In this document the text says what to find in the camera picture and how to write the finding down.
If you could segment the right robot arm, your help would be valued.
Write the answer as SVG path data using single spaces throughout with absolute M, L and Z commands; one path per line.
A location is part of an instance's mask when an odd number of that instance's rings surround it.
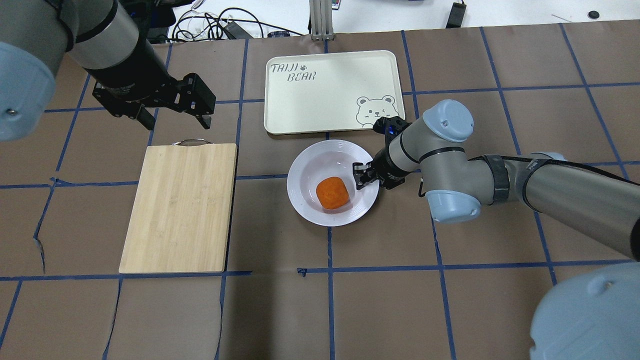
M 432 221 L 464 223 L 482 207 L 521 202 L 630 258 L 554 285 L 531 321 L 532 360 L 637 360 L 639 340 L 638 183 L 559 153 L 523 157 L 488 153 L 468 158 L 471 112 L 453 99 L 439 101 L 416 121 L 390 108 L 361 106 L 357 121 L 384 135 L 370 162 L 355 162 L 358 190 L 378 182 L 391 190 L 420 170 L 418 195 Z

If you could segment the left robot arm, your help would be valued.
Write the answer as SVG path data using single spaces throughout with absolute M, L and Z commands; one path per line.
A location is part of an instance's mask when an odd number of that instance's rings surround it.
M 0 137 L 30 135 L 54 96 L 64 55 L 95 80 L 93 96 L 114 117 L 151 131 L 150 108 L 186 113 L 211 127 L 217 98 L 196 73 L 169 75 L 118 0 L 3 0 Z

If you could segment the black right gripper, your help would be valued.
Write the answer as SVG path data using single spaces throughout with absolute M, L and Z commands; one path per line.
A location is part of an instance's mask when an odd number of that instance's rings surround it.
M 371 162 L 353 162 L 352 173 L 355 177 L 355 187 L 361 191 L 374 182 L 386 190 L 394 189 L 406 182 L 406 171 L 397 167 L 388 156 L 377 156 Z

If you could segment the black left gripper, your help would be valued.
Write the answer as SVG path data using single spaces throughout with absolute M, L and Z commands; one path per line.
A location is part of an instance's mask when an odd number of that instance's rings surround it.
M 189 114 L 203 129 L 209 130 L 217 102 L 215 94 L 196 73 L 188 73 L 180 80 L 168 75 L 120 88 L 108 88 L 96 82 L 93 96 L 112 116 L 135 118 L 149 132 L 155 128 L 156 117 L 147 108 Z

